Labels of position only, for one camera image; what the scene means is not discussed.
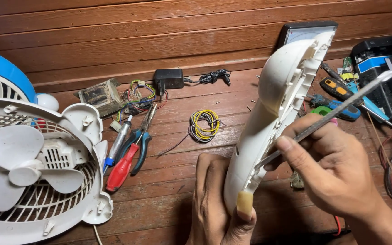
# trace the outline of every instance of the black device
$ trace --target black device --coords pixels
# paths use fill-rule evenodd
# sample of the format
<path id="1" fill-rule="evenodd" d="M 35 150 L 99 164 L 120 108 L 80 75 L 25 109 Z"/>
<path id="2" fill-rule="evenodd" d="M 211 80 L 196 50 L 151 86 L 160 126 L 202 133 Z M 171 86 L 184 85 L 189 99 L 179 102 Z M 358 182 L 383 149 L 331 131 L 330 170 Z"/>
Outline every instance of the black device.
<path id="1" fill-rule="evenodd" d="M 184 87 L 184 76 L 182 75 L 182 69 L 155 70 L 154 81 L 161 97 L 165 93 L 166 89 Z"/>
<path id="2" fill-rule="evenodd" d="M 277 49 L 294 41 L 313 39 L 320 33 L 336 31 L 338 23 L 335 21 L 307 21 L 292 22 L 282 26 L 277 42 Z"/>
<path id="3" fill-rule="evenodd" d="M 392 70 L 392 36 L 363 41 L 352 48 L 350 56 L 363 87 L 383 71 Z M 367 97 L 392 119 L 392 79 Z"/>

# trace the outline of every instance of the white power cord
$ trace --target white power cord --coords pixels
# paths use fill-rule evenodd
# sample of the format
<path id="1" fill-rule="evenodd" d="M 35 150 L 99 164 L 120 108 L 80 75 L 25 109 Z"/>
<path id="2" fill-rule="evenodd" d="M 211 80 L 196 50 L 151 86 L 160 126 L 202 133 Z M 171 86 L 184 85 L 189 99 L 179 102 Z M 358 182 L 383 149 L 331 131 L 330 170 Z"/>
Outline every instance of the white power cord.
<path id="1" fill-rule="evenodd" d="M 98 240 L 99 245 L 102 245 L 101 238 L 99 238 L 98 230 L 96 230 L 95 225 L 93 225 L 93 229 L 95 230 L 96 239 Z"/>

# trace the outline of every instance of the blue screwdriver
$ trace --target blue screwdriver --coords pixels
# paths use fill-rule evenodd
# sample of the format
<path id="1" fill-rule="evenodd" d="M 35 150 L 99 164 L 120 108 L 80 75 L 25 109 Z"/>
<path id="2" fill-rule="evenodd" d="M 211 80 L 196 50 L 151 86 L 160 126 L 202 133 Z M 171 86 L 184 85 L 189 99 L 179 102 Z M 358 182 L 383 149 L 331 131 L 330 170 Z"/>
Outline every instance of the blue screwdriver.
<path id="1" fill-rule="evenodd" d="M 319 94 L 313 96 L 310 95 L 306 95 L 306 96 L 311 98 L 310 103 L 312 107 L 325 106 L 331 110 L 334 110 L 336 107 L 340 106 L 343 103 L 341 101 L 332 100 Z M 361 111 L 358 110 L 358 108 L 351 105 L 345 110 L 343 110 L 343 112 L 339 114 L 337 117 L 348 121 L 354 121 L 358 119 L 360 115 L 361 115 Z"/>

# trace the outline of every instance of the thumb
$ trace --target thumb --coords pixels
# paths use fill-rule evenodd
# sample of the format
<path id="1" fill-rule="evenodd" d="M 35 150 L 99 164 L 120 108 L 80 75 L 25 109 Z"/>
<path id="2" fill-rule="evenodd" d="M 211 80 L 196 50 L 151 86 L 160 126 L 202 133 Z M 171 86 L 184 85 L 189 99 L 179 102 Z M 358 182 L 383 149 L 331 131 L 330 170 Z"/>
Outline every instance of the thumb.
<path id="1" fill-rule="evenodd" d="M 234 209 L 231 223 L 221 245 L 250 244 L 253 228 L 257 223 L 257 213 L 252 204 L 252 193 L 244 191 L 238 193 L 237 207 Z"/>
<path id="2" fill-rule="evenodd" d="M 312 184 L 328 174 L 311 155 L 296 141 L 288 136 L 280 136 L 276 140 L 276 147 L 280 150 L 288 164 L 293 167 L 302 179 Z"/>

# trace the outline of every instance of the hand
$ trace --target hand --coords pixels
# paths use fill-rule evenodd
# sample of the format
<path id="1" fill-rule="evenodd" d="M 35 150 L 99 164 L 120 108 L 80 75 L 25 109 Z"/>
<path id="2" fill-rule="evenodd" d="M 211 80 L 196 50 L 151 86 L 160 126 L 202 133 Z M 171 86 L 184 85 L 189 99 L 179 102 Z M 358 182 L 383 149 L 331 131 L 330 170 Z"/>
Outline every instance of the hand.
<path id="1" fill-rule="evenodd" d="M 284 159 L 302 177 L 320 209 L 341 217 L 367 218 L 383 205 L 370 173 L 367 153 L 356 137 L 327 123 L 299 143 L 297 134 L 321 119 L 315 113 L 294 121 L 276 140 Z"/>
<path id="2" fill-rule="evenodd" d="M 253 199 L 245 200 L 230 218 L 223 202 L 223 185 L 229 159 L 219 155 L 200 154 L 196 165 L 196 186 L 193 192 L 192 228 L 187 245 L 249 244 L 257 214 Z"/>

